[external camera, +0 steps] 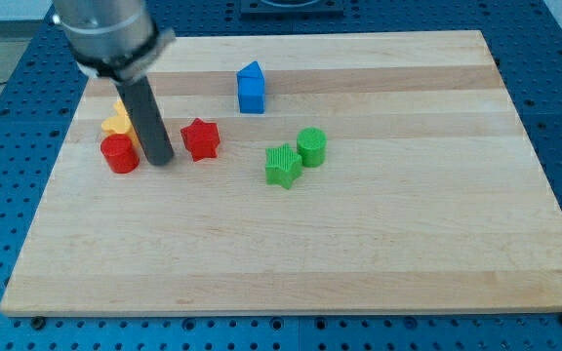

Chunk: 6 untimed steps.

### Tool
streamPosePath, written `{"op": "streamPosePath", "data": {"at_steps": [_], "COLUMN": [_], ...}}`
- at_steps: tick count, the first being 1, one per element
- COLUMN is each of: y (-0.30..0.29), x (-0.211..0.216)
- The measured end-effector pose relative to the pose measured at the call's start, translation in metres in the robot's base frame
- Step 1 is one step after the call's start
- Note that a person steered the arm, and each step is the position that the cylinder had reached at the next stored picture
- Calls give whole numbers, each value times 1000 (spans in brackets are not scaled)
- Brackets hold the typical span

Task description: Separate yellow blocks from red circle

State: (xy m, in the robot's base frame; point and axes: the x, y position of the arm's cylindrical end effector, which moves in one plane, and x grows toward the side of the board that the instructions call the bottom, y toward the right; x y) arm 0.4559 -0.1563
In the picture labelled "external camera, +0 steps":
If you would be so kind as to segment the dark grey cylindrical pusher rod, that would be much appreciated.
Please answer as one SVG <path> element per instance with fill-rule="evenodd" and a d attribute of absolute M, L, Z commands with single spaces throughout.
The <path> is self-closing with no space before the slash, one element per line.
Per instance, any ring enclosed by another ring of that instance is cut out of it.
<path fill-rule="evenodd" d="M 147 161 L 163 166 L 174 158 L 174 150 L 155 95 L 146 77 L 116 86 Z"/>

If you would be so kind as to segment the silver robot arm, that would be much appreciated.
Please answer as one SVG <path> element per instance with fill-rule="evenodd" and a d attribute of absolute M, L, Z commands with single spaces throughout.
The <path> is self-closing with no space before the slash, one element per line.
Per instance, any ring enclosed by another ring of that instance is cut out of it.
<path fill-rule="evenodd" d="M 174 150 L 147 71 L 175 31 L 161 29 L 143 0 L 54 0 L 53 6 L 80 70 L 115 85 L 147 161 L 169 163 Z"/>

